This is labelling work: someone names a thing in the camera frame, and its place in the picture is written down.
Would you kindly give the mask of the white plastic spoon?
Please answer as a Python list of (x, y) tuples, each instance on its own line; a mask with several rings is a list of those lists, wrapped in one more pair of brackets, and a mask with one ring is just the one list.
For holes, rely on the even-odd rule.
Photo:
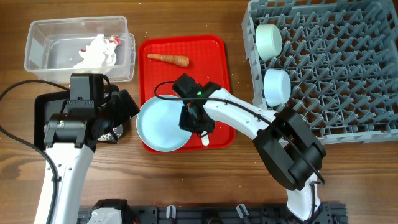
[(204, 146), (208, 146), (210, 143), (209, 137), (208, 137), (208, 133), (206, 131), (202, 132), (202, 134), (200, 135), (201, 138), (201, 143)]

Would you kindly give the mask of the large light blue plate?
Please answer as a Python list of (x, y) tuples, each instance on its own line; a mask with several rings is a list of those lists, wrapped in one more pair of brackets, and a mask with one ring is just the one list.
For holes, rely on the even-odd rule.
[(142, 142), (157, 152), (172, 152), (183, 147), (191, 132), (180, 129), (182, 101), (176, 96), (161, 95), (146, 101), (136, 118)]

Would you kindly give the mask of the orange carrot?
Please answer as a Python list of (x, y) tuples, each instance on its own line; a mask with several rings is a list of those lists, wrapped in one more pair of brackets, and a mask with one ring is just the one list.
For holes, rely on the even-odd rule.
[(179, 67), (187, 67), (190, 63), (189, 58), (183, 55), (148, 54), (147, 57), (152, 60), (170, 63)]

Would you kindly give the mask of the white napkin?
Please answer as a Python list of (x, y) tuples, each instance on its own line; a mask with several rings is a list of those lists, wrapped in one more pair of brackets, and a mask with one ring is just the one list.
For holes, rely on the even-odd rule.
[(106, 52), (85, 52), (79, 51), (80, 57), (83, 59), (81, 62), (73, 66), (73, 68), (96, 68), (113, 66), (116, 63), (117, 55), (116, 49)]

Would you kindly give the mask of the red snack wrapper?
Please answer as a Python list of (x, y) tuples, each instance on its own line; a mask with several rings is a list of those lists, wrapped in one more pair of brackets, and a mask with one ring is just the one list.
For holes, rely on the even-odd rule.
[(90, 45), (87, 45), (80, 52), (106, 52), (114, 50), (121, 43), (120, 39), (116, 35), (106, 38), (103, 34), (98, 34), (94, 40), (91, 41)]

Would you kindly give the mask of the small light blue bowl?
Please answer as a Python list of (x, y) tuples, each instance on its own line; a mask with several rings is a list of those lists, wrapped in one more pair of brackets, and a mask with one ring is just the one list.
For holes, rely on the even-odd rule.
[(264, 96), (270, 107), (288, 102), (291, 94), (289, 75), (284, 70), (268, 69), (264, 76)]

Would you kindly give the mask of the mint green rice bowl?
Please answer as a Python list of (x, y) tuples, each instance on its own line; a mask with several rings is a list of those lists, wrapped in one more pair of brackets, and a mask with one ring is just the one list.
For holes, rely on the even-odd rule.
[(282, 51), (282, 36), (274, 24), (257, 26), (255, 41), (258, 54), (263, 61), (278, 56)]

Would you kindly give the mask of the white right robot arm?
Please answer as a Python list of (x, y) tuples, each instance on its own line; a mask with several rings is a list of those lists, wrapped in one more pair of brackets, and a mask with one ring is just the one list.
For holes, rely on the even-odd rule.
[(264, 110), (233, 96), (220, 85), (197, 83), (186, 73), (172, 83), (183, 102), (179, 126), (192, 133), (212, 133), (221, 122), (245, 134), (270, 175), (288, 195), (287, 208), (304, 223), (314, 221), (320, 200), (317, 186), (326, 150), (291, 108)]

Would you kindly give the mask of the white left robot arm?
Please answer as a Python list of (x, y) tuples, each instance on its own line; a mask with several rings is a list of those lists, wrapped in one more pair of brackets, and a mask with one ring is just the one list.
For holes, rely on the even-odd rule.
[(35, 223), (76, 223), (98, 138), (139, 113), (128, 91), (112, 91), (107, 81), (101, 74), (71, 75), (66, 105), (44, 126), (48, 158)]

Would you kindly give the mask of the black waste tray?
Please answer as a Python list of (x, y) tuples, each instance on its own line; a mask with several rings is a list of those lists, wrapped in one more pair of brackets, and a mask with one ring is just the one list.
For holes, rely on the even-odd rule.
[[(69, 100), (70, 94), (66, 91), (47, 93), (39, 95), (34, 105), (34, 145), (45, 150), (45, 125), (50, 117), (59, 112), (65, 101)], [(105, 144), (116, 144), (117, 142), (100, 142)]]

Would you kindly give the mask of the grey dishwasher rack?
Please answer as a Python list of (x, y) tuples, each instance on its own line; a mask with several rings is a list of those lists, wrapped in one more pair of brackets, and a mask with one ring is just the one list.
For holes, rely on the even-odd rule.
[[(274, 24), (282, 51), (263, 61), (255, 33)], [(287, 106), (323, 144), (397, 139), (397, 3), (394, 1), (250, 1), (242, 21), (253, 104), (266, 108), (264, 76), (284, 70)]]

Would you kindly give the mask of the spilled white rice pile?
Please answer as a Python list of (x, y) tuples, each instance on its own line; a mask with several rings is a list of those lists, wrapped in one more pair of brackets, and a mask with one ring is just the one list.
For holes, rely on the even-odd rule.
[(112, 132), (106, 133), (98, 138), (99, 142), (117, 142), (123, 136), (123, 126), (113, 128)]

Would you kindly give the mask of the red plastic tray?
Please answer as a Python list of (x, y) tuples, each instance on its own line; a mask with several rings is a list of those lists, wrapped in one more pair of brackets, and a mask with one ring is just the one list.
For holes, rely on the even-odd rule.
[[(148, 54), (183, 55), (189, 58), (188, 67), (179, 67), (165, 62), (151, 60)], [(139, 99), (141, 106), (154, 97), (154, 88), (161, 82), (176, 80), (186, 73), (203, 86), (214, 82), (230, 91), (229, 73), (224, 42), (216, 35), (191, 35), (147, 39), (139, 47)], [(236, 131), (227, 124), (216, 122), (215, 130), (208, 135), (209, 146), (193, 134), (190, 140), (177, 152), (201, 151), (229, 146), (236, 137)]]

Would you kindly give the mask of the clear plastic bin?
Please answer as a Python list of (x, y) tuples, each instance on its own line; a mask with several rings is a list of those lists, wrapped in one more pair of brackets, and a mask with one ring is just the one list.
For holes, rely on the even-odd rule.
[[(83, 61), (79, 51), (95, 37), (116, 35), (121, 44), (115, 49), (113, 66), (75, 68)], [(135, 38), (124, 16), (76, 17), (39, 20), (31, 23), (25, 47), (24, 68), (41, 80), (69, 83), (73, 73), (99, 73), (110, 82), (129, 82), (134, 76)]]

